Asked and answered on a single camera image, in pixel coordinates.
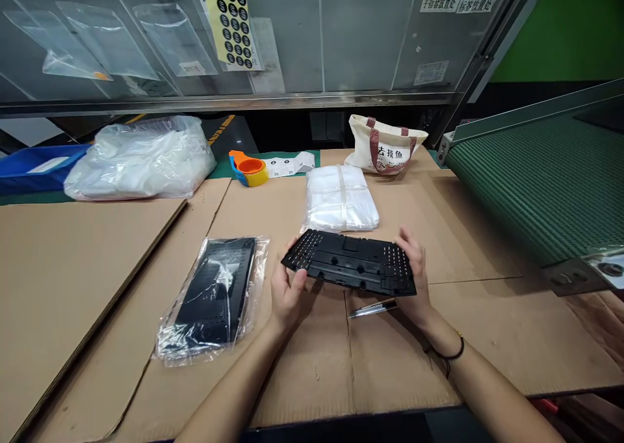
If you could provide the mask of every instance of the bracelet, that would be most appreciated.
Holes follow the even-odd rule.
[[[440,352],[438,352],[437,350],[435,350],[435,349],[434,349],[434,346],[433,346],[433,345],[431,345],[431,344],[429,345],[429,347],[428,347],[427,349],[425,349],[425,350],[424,350],[424,352],[425,352],[425,353],[427,353],[427,354],[428,354],[429,352],[433,351],[433,352],[435,352],[435,354],[436,354],[439,358],[441,358],[442,360],[444,360],[444,363],[445,363],[445,365],[446,365],[446,369],[447,369],[447,373],[446,373],[446,377],[447,377],[447,379],[449,378],[449,375],[450,375],[450,363],[449,363],[449,362],[450,362],[451,360],[457,360],[459,357],[461,357],[461,356],[462,356],[462,354],[463,354],[464,347],[465,347],[465,342],[464,342],[464,340],[463,340],[463,336],[462,336],[462,334],[461,334],[461,333],[460,333],[457,329],[455,330],[455,332],[457,332],[457,335],[460,337],[460,340],[461,340],[461,347],[460,347],[460,351],[459,351],[459,352],[457,352],[455,355],[451,355],[451,356],[445,356],[445,355],[442,355]]]

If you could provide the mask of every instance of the green conveyor belt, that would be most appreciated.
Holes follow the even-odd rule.
[[[624,245],[624,135],[571,115],[475,137],[445,164],[546,266]]]

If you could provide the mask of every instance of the green wall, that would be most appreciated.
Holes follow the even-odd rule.
[[[624,77],[624,0],[539,0],[492,82]]]

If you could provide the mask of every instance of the yellow sticker sheet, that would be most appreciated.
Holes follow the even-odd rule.
[[[239,70],[262,70],[248,0],[205,0],[205,7],[219,60]]]

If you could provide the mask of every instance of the black plastic part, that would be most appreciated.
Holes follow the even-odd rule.
[[[234,341],[241,320],[254,252],[255,238],[224,239],[217,243],[208,243],[175,319],[176,326],[188,329],[185,336],[190,348],[201,347],[206,343],[225,344]],[[228,274],[233,273],[229,285],[225,285],[224,279],[219,278],[221,266]]]
[[[344,287],[392,297],[416,295],[408,257],[387,241],[308,230],[281,263],[293,271],[307,269],[309,277]]]

